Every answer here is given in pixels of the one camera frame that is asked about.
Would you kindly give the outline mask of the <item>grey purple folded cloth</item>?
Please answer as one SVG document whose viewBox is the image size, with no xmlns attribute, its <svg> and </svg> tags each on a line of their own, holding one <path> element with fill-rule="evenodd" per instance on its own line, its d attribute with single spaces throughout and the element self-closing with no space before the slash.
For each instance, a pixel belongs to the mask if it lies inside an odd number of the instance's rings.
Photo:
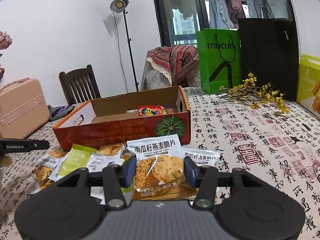
<svg viewBox="0 0 320 240">
<path fill-rule="evenodd" d="M 49 111 L 49 121 L 56 121 L 61 118 L 64 118 L 68 114 L 70 114 L 75 108 L 74 105 L 57 106 L 57 107 L 52 107 L 51 105 L 48 105 L 47 107 Z"/>
</svg>

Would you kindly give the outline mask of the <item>green paper shopping bag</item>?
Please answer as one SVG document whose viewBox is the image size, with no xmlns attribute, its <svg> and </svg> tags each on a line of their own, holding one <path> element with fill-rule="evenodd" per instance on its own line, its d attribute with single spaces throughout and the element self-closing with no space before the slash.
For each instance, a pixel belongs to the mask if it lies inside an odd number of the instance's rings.
<svg viewBox="0 0 320 240">
<path fill-rule="evenodd" d="M 236 30 L 203 29 L 196 33 L 201 89 L 216 94 L 221 86 L 242 82 L 240 38 Z"/>
</svg>

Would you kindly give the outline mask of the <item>dark wooden chair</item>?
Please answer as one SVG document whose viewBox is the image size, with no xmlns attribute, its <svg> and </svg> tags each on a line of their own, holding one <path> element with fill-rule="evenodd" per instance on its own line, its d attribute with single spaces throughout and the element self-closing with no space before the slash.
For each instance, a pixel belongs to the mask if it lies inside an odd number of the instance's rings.
<svg viewBox="0 0 320 240">
<path fill-rule="evenodd" d="M 101 98 L 91 64 L 67 73 L 60 72 L 59 80 L 69 105 Z"/>
</svg>

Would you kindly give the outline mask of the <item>yellow dried flower branch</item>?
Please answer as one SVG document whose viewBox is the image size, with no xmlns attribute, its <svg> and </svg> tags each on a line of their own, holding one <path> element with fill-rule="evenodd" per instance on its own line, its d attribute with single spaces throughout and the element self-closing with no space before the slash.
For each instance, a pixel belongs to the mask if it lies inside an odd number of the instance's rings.
<svg viewBox="0 0 320 240">
<path fill-rule="evenodd" d="M 221 95 L 220 98 L 244 103 L 253 110 L 259 109 L 261 105 L 271 104 L 276 107 L 277 115 L 289 114 L 290 112 L 283 99 L 284 94 L 280 90 L 274 89 L 269 82 L 259 87 L 257 77 L 251 72 L 240 85 L 231 88 L 220 86 L 218 94 Z"/>
</svg>

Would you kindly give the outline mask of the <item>hanging pink jacket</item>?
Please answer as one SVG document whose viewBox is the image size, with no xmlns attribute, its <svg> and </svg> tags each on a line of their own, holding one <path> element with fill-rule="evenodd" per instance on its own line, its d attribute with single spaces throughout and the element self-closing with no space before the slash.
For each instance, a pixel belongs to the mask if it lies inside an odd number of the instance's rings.
<svg viewBox="0 0 320 240">
<path fill-rule="evenodd" d="M 238 18 L 242 17 L 242 0 L 228 0 L 229 19 L 233 24 L 233 28 L 238 28 Z"/>
</svg>

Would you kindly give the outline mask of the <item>orange cardboard pumpkin box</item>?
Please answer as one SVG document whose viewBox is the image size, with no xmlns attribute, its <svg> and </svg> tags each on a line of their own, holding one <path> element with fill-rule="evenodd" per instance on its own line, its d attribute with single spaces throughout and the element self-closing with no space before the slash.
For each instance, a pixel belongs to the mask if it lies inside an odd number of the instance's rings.
<svg viewBox="0 0 320 240">
<path fill-rule="evenodd" d="M 139 116 L 139 106 L 173 108 L 174 113 Z M 191 141 L 191 111 L 180 86 L 88 100 L 60 120 L 53 131 L 64 151 L 73 144 L 99 148 L 130 140 L 178 135 Z"/>
</svg>

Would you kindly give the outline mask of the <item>yellow-green snack carton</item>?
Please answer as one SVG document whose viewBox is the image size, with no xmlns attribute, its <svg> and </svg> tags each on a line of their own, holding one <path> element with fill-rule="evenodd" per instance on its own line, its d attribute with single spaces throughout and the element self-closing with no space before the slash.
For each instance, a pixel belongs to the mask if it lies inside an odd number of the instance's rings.
<svg viewBox="0 0 320 240">
<path fill-rule="evenodd" d="M 302 55 L 299 62 L 297 102 L 319 118 L 319 57 Z"/>
</svg>

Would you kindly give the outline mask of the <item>pink small suitcase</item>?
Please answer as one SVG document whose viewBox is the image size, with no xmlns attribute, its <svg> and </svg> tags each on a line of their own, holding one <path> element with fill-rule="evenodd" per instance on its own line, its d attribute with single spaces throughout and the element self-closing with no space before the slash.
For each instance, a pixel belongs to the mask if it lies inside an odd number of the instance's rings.
<svg viewBox="0 0 320 240">
<path fill-rule="evenodd" d="M 25 139 L 49 120 L 37 79 L 20 79 L 1 87 L 1 138 Z"/>
</svg>

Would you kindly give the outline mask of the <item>green white snack bar packet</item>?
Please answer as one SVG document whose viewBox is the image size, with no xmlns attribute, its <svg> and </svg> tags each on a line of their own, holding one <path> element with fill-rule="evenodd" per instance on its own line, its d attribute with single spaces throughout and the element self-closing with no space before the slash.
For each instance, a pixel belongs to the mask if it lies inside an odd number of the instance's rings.
<svg viewBox="0 0 320 240">
<path fill-rule="evenodd" d="M 57 181 L 79 168 L 86 167 L 90 156 L 96 152 L 96 148 L 73 144 L 71 150 L 52 171 L 49 179 Z"/>
</svg>

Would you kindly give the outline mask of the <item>red patterned blanket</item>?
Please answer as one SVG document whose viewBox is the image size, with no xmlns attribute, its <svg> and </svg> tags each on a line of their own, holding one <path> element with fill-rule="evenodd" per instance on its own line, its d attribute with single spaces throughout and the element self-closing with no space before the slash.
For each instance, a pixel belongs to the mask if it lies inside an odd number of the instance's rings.
<svg viewBox="0 0 320 240">
<path fill-rule="evenodd" d="M 199 52 L 191 45 L 157 47 L 147 52 L 146 61 L 175 86 L 199 65 Z"/>
</svg>

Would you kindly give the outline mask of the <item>calligraphy print tablecloth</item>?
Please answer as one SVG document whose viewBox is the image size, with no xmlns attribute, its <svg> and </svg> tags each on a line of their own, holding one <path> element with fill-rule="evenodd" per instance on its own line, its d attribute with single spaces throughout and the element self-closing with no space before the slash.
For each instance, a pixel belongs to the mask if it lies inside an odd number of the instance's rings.
<svg viewBox="0 0 320 240">
<path fill-rule="evenodd" d="M 319 239 L 319 118 L 296 102 L 286 103 L 289 114 L 277 116 L 271 104 L 252 110 L 199 88 L 184 92 L 191 110 L 191 141 L 185 147 L 220 152 L 220 171 L 242 168 L 288 194 L 306 214 L 298 239 Z M 14 212 L 37 186 L 37 161 L 61 149 L 52 128 L 57 122 L 29 136 L 48 140 L 48 150 L 13 155 L 12 164 L 1 168 L 1 239 L 21 239 Z"/>
</svg>

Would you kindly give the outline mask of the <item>white grey snack packet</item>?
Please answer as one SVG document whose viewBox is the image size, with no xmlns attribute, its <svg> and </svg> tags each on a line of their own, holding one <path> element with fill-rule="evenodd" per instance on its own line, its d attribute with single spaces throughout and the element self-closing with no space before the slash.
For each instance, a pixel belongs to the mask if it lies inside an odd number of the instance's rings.
<svg viewBox="0 0 320 240">
<path fill-rule="evenodd" d="M 124 161 L 122 158 L 92 153 L 85 168 L 88 168 L 89 172 L 101 172 L 107 166 L 122 165 Z"/>
</svg>

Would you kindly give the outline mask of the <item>white gold oat crisp packet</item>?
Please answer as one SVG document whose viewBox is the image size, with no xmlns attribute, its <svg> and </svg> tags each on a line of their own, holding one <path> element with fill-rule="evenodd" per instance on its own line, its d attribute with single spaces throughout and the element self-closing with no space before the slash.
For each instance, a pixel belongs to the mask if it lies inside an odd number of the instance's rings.
<svg viewBox="0 0 320 240">
<path fill-rule="evenodd" d="M 131 140 L 126 144 L 137 159 L 133 200 L 182 199 L 196 194 L 184 175 L 178 135 Z"/>
</svg>

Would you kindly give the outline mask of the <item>dried pink roses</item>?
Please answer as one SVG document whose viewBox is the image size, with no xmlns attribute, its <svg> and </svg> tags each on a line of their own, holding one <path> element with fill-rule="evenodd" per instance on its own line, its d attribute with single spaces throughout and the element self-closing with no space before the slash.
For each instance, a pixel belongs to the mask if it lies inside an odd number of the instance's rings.
<svg viewBox="0 0 320 240">
<path fill-rule="evenodd" d="M 2 51 L 8 49 L 12 45 L 12 38 L 6 32 L 0 32 L 0 57 L 3 55 Z M 3 78 L 5 69 L 0 67 L 0 80 Z"/>
</svg>

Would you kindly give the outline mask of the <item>large red chips bag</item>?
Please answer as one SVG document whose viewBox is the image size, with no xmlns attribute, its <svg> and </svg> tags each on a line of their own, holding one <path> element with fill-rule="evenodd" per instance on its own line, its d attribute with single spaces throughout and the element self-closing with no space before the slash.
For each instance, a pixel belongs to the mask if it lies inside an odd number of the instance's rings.
<svg viewBox="0 0 320 240">
<path fill-rule="evenodd" d="M 163 106 L 139 106 L 138 115 L 139 116 L 157 116 L 174 113 L 173 108 L 163 107 Z"/>
</svg>

